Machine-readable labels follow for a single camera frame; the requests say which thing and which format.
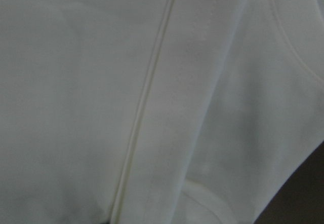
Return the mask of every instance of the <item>white shirt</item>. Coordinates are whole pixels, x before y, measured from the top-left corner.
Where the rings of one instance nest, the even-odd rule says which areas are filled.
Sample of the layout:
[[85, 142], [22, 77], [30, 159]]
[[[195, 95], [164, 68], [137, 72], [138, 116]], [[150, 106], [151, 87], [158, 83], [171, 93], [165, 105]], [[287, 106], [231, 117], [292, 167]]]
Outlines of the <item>white shirt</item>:
[[0, 0], [1, 223], [252, 223], [324, 139], [317, 0]]

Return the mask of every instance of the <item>white jacket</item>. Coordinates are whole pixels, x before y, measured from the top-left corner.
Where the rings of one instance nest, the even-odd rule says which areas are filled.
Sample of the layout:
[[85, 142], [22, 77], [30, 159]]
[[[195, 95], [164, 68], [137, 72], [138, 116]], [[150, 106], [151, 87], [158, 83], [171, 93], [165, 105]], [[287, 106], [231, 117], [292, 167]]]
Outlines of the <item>white jacket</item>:
[[252, 223], [324, 139], [317, 0], [0, 14], [0, 223]]

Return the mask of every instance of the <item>white cloth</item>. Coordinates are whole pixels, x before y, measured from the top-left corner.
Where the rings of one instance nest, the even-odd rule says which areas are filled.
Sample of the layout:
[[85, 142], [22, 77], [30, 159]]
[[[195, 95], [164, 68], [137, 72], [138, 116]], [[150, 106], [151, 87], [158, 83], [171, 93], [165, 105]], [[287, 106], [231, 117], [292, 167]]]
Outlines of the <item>white cloth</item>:
[[0, 13], [1, 223], [252, 223], [324, 139], [317, 0]]

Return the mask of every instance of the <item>stitching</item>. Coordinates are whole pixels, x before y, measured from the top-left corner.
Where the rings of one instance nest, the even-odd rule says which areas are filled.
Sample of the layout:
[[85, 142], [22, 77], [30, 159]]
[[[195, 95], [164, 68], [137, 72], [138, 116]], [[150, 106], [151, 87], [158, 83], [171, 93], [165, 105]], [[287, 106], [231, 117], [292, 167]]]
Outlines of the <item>stitching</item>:
[[272, 17], [275, 20], [275, 23], [277, 24], [277, 27], [279, 29], [280, 34], [283, 37], [283, 41], [286, 44], [286, 46], [288, 46], [289, 50], [291, 51], [291, 53], [295, 56], [295, 58], [297, 59], [298, 63], [295, 63], [296, 65], [298, 65], [299, 68], [303, 69], [304, 71], [306, 71], [308, 74], [311, 75], [311, 77], [313, 79], [315, 79], [318, 83], [321, 83], [322, 85], [324, 85], [324, 80], [317, 75], [313, 70], [311, 70], [307, 64], [303, 61], [303, 59], [299, 56], [298, 52], [296, 51], [295, 47], [293, 46], [291, 40], [289, 39], [288, 35], [285, 32], [285, 29], [282, 25], [282, 22], [280, 20], [279, 17], [279, 13], [277, 11], [277, 7], [276, 7], [276, 3], [274, 0], [268, 0], [268, 3], [270, 5], [270, 11], [272, 14]]
[[132, 165], [132, 161], [133, 161], [133, 157], [134, 157], [134, 151], [136, 148], [139, 130], [140, 130], [140, 126], [141, 126], [142, 119], [143, 119], [144, 108], [145, 108], [148, 94], [149, 94], [149, 91], [151, 88], [152, 80], [153, 80], [155, 69], [156, 69], [156, 64], [157, 64], [157, 61], [159, 58], [161, 45], [164, 40], [164, 36], [166, 33], [166, 29], [167, 29], [167, 25], [169, 22], [173, 4], [174, 4], [174, 0], [167, 0], [161, 23], [159, 25], [157, 35], [154, 39], [154, 46], [153, 46], [153, 49], [152, 49], [152, 52], [150, 55], [150, 59], [149, 59], [150, 63], [149, 63], [148, 69], [146, 71], [144, 85], [143, 85], [141, 96], [140, 96], [140, 99], [139, 99], [139, 102], [137, 105], [137, 109], [136, 109], [136, 116], [135, 116], [132, 130], [131, 130], [128, 151], [127, 151], [126, 158], [124, 161], [123, 171], [122, 171], [122, 174], [121, 174], [119, 182], [118, 182], [118, 188], [117, 188], [116, 194], [114, 196], [113, 210], [111, 212], [113, 223], [119, 223], [119, 218], [120, 218], [120, 214], [121, 214], [121, 210], [122, 210], [122, 206], [123, 206], [123, 200], [125, 197], [126, 184], [128, 182], [129, 175], [130, 175], [130, 169], [131, 169], [131, 165]]
[[[169, 19], [170, 19], [170, 16], [171, 16], [171, 12], [172, 12], [172, 9], [173, 9], [173, 6], [174, 6], [174, 3], [175, 3], [175, 0], [170, 0], [170, 9], [168, 11], [168, 14], [167, 14], [167, 20], [166, 20], [166, 25], [164, 27], [164, 31], [163, 31], [163, 35], [165, 35], [166, 33], [166, 30], [167, 30], [167, 25], [169, 23]], [[158, 51], [158, 55], [156, 56], [156, 60], [158, 60], [159, 58], [159, 54], [160, 54], [160, 51], [161, 51], [161, 46], [162, 46], [162, 42], [159, 46], [159, 51]], [[161, 142], [159, 143], [159, 146], [158, 146], [158, 152], [157, 154], [160, 155], [160, 152], [161, 152]], [[153, 172], [156, 172], [156, 168], [157, 168], [157, 159], [154, 161], [154, 171]], [[143, 213], [143, 216], [142, 216], [142, 223], [144, 223], [146, 217], [147, 217], [147, 207], [148, 207], [148, 204], [149, 204], [149, 197], [150, 197], [150, 193], [152, 192], [152, 188], [153, 188], [153, 182], [154, 182], [154, 179], [153, 179], [153, 176], [151, 176], [150, 178], [150, 184], [149, 184], [149, 188], [148, 188], [148, 192], [147, 192], [147, 198], [145, 200], [145, 204], [144, 204], [144, 209], [146, 210], [144, 213]]]

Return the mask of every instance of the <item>white fabric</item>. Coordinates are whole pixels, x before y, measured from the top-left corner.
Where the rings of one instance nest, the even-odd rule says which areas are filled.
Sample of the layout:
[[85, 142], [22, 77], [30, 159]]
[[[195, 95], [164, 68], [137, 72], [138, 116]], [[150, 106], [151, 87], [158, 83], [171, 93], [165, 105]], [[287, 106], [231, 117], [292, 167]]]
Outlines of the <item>white fabric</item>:
[[324, 139], [321, 0], [0, 0], [0, 222], [248, 224]]

